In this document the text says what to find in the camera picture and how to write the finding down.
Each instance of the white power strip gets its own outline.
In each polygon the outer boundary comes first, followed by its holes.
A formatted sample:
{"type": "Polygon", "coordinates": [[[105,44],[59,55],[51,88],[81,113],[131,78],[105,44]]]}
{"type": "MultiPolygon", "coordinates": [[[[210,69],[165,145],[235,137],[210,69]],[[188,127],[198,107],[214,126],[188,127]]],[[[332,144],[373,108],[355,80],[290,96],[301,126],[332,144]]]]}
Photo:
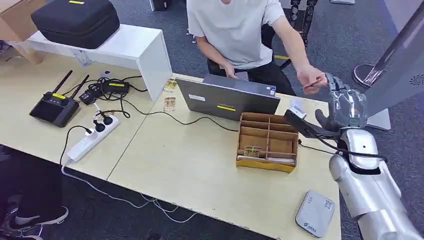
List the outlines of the white power strip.
{"type": "Polygon", "coordinates": [[[113,122],[109,125],[104,124],[103,120],[97,121],[99,124],[103,124],[106,127],[102,132],[97,132],[92,129],[92,133],[90,135],[86,134],[86,136],[84,136],[66,153],[68,161],[73,164],[77,163],[121,124],[117,117],[113,115],[110,115],[109,117],[113,120],[113,122]]]}

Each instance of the router antenna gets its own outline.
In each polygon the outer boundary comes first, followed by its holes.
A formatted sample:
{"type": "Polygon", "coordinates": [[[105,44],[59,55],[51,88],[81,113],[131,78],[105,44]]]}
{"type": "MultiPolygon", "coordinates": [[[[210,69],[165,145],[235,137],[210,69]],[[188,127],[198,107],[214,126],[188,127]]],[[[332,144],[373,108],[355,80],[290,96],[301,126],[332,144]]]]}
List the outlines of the router antenna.
{"type": "Polygon", "coordinates": [[[72,70],[70,70],[66,76],[62,79],[62,81],[60,81],[59,85],[57,85],[57,87],[53,90],[53,94],[57,93],[58,90],[62,87],[62,85],[66,82],[66,80],[68,80],[69,76],[72,74],[72,70]]]}
{"type": "Polygon", "coordinates": [[[87,75],[85,79],[79,84],[79,86],[76,88],[76,90],[72,93],[72,96],[70,96],[71,99],[77,95],[78,91],[83,87],[83,85],[86,83],[87,79],[89,79],[90,75],[87,75]]]}

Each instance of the desk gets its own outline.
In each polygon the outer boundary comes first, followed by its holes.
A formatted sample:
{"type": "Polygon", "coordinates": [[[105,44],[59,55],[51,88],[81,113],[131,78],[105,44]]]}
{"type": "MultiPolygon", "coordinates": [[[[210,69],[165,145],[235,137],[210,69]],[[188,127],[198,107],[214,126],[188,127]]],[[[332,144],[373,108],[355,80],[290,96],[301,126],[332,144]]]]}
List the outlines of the desk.
{"type": "MultiPolygon", "coordinates": [[[[69,70],[74,72],[58,93],[65,93],[79,84],[86,72],[90,74],[90,80],[98,79],[100,72],[106,70],[111,71],[112,76],[116,78],[140,75],[137,70],[95,62],[83,68],[74,58],[55,54],[47,54],[39,65],[31,65],[23,58],[12,58],[4,62],[6,59],[7,56],[0,56],[0,144],[54,163],[59,163],[68,129],[75,125],[92,127],[92,117],[96,109],[94,106],[80,103],[80,112],[66,127],[59,128],[29,115],[43,94],[52,91],[69,70]]],[[[136,88],[145,89],[142,79],[134,78],[129,82],[136,88]]],[[[80,90],[78,96],[86,89],[87,85],[80,90]]],[[[153,106],[147,92],[131,91],[127,99],[141,111],[148,112],[153,106]]],[[[120,109],[117,101],[97,102],[103,110],[120,109]]],[[[145,119],[145,116],[135,114],[135,110],[130,112],[133,113],[130,119],[116,113],[121,119],[120,126],[80,162],[69,167],[106,180],[145,119]]],[[[83,134],[82,129],[72,130],[68,149],[78,142],[83,134]]]]}
{"type": "MultiPolygon", "coordinates": [[[[174,77],[186,78],[176,74],[174,77]]],[[[189,111],[178,88],[174,93],[162,92],[151,111],[162,111],[164,98],[171,96],[176,97],[172,115],[180,121],[204,116],[189,111]]],[[[283,115],[292,97],[278,96],[281,102],[276,114],[283,115]]],[[[315,109],[328,112],[324,102],[301,99],[311,123],[317,124],[315,109]]],[[[239,127],[238,122],[212,118],[230,129],[239,127]]],[[[237,139],[237,132],[219,128],[208,120],[184,126],[163,114],[149,115],[108,181],[281,240],[316,239],[295,223],[305,193],[314,190],[336,203],[323,239],[341,239],[339,188],[329,171],[329,154],[300,146],[298,166],[290,174],[236,168],[237,139]]],[[[307,146],[330,150],[318,140],[303,136],[300,139],[307,146]]]]}

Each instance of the cardboard box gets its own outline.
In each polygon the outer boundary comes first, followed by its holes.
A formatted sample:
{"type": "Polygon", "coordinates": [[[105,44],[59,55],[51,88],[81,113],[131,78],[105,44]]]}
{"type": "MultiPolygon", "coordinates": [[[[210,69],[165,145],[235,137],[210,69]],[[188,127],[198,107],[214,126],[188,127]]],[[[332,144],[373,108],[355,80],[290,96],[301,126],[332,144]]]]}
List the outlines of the cardboard box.
{"type": "Polygon", "coordinates": [[[237,167],[291,173],[297,166],[299,133],[284,116],[244,112],[240,119],[237,167]],[[261,148],[259,156],[245,156],[246,147],[261,148]]]}
{"type": "Polygon", "coordinates": [[[37,28],[31,14],[42,7],[45,0],[0,0],[0,40],[23,42],[37,28]]]}

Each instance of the wooden divider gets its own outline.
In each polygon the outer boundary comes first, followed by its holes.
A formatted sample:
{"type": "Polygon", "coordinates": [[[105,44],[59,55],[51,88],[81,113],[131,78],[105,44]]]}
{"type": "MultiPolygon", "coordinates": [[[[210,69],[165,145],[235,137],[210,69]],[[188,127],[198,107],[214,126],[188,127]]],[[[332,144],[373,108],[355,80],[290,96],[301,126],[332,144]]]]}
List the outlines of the wooden divider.
{"type": "Polygon", "coordinates": [[[299,133],[284,116],[244,112],[240,120],[236,165],[292,172],[297,165],[298,139],[299,133]],[[244,156],[246,146],[261,147],[259,157],[244,156]]]}

